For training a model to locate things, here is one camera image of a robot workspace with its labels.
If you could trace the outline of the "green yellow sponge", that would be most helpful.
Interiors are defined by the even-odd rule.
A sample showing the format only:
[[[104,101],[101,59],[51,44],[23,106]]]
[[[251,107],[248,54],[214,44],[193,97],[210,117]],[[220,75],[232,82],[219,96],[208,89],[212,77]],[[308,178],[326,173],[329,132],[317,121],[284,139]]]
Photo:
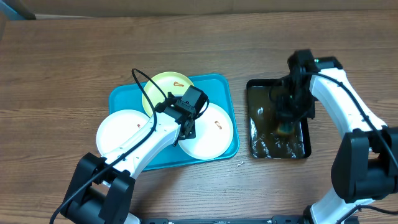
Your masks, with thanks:
[[[295,132],[295,123],[281,122],[277,127],[279,136],[288,136]]]

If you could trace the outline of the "white plate with orange stain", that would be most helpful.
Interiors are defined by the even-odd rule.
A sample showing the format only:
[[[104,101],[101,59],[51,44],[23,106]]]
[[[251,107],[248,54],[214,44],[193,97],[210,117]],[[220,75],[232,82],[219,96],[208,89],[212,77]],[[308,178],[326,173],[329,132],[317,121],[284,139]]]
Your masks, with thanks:
[[[195,120],[196,136],[179,141],[182,150],[199,160],[214,159],[230,147],[233,140],[233,123],[220,106],[210,103],[203,115]]]

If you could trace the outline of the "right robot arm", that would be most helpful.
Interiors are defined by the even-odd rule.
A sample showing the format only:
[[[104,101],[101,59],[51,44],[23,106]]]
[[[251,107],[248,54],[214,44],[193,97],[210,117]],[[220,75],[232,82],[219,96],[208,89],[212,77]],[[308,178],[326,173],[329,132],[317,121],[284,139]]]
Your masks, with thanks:
[[[297,223],[358,223],[353,214],[397,193],[397,128],[378,118],[355,92],[336,57],[315,58],[296,50],[287,60],[289,74],[279,81],[286,93],[274,98],[277,132],[290,134],[296,124],[315,117],[319,101],[342,142],[331,167],[331,189],[309,205]]]

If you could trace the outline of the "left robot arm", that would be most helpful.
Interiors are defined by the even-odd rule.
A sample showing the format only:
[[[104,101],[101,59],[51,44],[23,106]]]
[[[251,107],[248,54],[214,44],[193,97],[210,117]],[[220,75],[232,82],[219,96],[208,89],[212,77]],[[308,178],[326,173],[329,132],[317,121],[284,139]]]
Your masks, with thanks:
[[[103,157],[84,155],[50,220],[61,214],[73,223],[141,223],[129,211],[137,177],[164,148],[195,137],[195,120],[207,103],[207,95],[194,86],[182,97],[170,94],[125,143]]]

